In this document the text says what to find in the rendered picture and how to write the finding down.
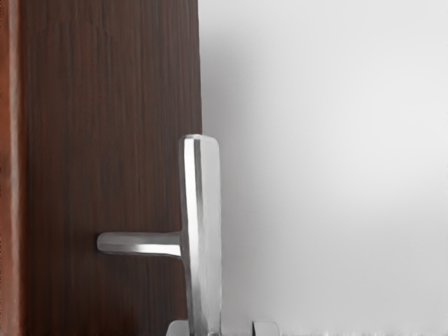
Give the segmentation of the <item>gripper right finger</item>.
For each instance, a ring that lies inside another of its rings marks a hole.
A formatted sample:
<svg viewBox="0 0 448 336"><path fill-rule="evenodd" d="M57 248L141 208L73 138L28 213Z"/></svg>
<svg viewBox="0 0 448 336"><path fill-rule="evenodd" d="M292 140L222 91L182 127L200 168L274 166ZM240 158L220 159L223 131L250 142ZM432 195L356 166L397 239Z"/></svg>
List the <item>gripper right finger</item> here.
<svg viewBox="0 0 448 336"><path fill-rule="evenodd" d="M251 336L281 336L281 333L273 321L252 321Z"/></svg>

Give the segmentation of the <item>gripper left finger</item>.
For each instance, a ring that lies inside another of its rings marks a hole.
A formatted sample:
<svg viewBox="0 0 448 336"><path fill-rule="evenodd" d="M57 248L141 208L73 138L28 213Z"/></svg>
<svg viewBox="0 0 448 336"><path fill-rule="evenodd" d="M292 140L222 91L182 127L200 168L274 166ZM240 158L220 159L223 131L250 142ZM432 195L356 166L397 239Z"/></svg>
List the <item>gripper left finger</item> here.
<svg viewBox="0 0 448 336"><path fill-rule="evenodd" d="M167 329L166 336L190 336L188 321L172 321Z"/></svg>

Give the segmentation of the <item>dark brown wooden drawer cabinet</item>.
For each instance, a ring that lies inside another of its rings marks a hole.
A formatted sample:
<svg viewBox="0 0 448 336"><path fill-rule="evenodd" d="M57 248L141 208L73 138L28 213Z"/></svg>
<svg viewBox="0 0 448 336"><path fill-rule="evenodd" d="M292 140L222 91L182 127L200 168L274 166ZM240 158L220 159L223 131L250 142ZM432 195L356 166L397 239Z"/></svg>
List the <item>dark brown wooden drawer cabinet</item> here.
<svg viewBox="0 0 448 336"><path fill-rule="evenodd" d="M177 258L103 232L182 227L202 132L199 0L0 0L0 336L165 336Z"/></svg>

